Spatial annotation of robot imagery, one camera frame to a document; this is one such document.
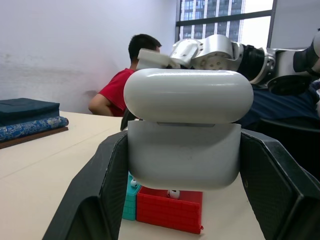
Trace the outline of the white earbud charging case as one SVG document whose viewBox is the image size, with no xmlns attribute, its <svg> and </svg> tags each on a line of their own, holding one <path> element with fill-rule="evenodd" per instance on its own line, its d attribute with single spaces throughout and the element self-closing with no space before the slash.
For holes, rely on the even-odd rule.
<svg viewBox="0 0 320 240">
<path fill-rule="evenodd" d="M 145 187 L 205 191 L 240 168 L 242 127 L 253 88 L 229 70 L 141 69 L 124 87 L 129 171 Z"/>
</svg>

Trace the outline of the red brick-pattern holder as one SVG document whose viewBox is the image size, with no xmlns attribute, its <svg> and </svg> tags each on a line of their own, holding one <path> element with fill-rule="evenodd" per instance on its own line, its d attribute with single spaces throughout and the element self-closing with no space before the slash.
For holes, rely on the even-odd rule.
<svg viewBox="0 0 320 240">
<path fill-rule="evenodd" d="M 141 187 L 136 196 L 136 220 L 183 232 L 200 234 L 203 193 L 182 190 L 179 199 L 166 190 Z"/>
</svg>

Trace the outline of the dark blue cloth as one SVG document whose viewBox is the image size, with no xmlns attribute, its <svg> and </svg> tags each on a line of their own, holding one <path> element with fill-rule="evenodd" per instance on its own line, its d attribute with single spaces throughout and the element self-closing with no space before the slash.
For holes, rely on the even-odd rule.
<svg viewBox="0 0 320 240">
<path fill-rule="evenodd" d="M 299 95 L 276 95 L 266 87 L 253 86 L 253 103 L 248 113 L 238 120 L 242 128 L 252 130 L 261 119 L 278 121 L 303 128 L 320 130 L 317 106 L 320 101 L 320 79 Z"/>
</svg>

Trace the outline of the dark teal flat box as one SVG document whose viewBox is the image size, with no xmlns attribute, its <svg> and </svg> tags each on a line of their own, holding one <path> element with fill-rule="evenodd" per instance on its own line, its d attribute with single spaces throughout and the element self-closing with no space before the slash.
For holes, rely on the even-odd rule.
<svg viewBox="0 0 320 240">
<path fill-rule="evenodd" d="M 60 116 L 60 104 L 29 98 L 0 100 L 0 127 Z"/>
</svg>

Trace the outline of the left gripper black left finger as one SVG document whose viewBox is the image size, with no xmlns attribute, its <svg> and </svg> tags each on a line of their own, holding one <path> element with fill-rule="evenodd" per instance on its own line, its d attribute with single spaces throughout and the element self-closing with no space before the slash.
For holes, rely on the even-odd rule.
<svg viewBox="0 0 320 240">
<path fill-rule="evenodd" d="M 128 181 L 126 131 L 108 136 L 72 179 L 42 240 L 118 240 Z"/>
</svg>

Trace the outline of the dark framed window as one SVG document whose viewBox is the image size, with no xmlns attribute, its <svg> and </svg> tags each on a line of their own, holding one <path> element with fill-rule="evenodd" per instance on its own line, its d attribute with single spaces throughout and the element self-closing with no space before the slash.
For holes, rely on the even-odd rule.
<svg viewBox="0 0 320 240">
<path fill-rule="evenodd" d="M 176 0 L 175 40 L 224 35 L 255 47 L 271 45 L 277 0 Z"/>
</svg>

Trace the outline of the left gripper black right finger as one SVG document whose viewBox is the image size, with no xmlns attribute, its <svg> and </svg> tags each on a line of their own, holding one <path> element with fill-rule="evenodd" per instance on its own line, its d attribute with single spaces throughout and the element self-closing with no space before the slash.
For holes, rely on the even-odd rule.
<svg viewBox="0 0 320 240">
<path fill-rule="evenodd" d="M 320 182 L 278 140 L 243 129 L 240 176 L 265 240 L 320 240 Z"/>
</svg>

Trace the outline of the brown wooden board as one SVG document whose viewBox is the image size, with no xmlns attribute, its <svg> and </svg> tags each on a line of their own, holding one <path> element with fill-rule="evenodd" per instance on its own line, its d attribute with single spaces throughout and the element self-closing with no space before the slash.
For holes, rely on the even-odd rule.
<svg viewBox="0 0 320 240">
<path fill-rule="evenodd" d="M 56 128 L 56 129 L 36 133 L 33 135 L 28 135 L 28 136 L 24 136 L 24 137 L 20 137 L 20 138 L 11 139 L 8 141 L 3 141 L 3 142 L 0 142 L 0 149 L 12 147 L 12 146 L 26 143 L 29 141 L 33 141 L 36 139 L 40 139 L 40 138 L 44 138 L 44 137 L 51 136 L 54 134 L 62 133 L 62 132 L 68 131 L 68 130 L 69 130 L 69 128 L 67 126 L 65 126 L 65 127 L 61 127 L 61 128 Z"/>
</svg>

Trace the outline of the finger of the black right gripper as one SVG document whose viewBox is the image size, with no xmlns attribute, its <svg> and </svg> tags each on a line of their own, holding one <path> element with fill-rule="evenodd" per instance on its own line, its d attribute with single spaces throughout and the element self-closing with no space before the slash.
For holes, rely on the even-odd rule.
<svg viewBox="0 0 320 240">
<path fill-rule="evenodd" d="M 121 120 L 120 130 L 123 131 L 128 127 L 128 122 L 130 121 L 130 111 L 126 109 L 124 111 L 123 118 Z"/>
</svg>

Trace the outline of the person in red shirt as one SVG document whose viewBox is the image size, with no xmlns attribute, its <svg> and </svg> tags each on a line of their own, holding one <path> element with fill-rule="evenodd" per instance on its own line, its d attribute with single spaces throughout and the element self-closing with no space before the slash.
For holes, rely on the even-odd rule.
<svg viewBox="0 0 320 240">
<path fill-rule="evenodd" d="M 122 117 L 126 104 L 124 87 L 129 77 L 137 70 L 138 55 L 141 49 L 159 52 L 161 43 L 148 34 L 134 35 L 128 45 L 130 67 L 118 72 L 110 82 L 100 90 L 90 101 L 88 109 L 94 115 Z"/>
</svg>

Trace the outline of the teal brick-pattern holder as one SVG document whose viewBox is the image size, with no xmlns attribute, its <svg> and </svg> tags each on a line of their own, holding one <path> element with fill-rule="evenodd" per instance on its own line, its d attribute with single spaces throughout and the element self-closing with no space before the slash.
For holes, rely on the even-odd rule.
<svg viewBox="0 0 320 240">
<path fill-rule="evenodd" d="M 132 185 L 132 180 L 133 176 L 129 172 L 122 218 L 125 220 L 135 221 L 137 214 L 137 194 L 141 185 L 138 183 Z"/>
</svg>

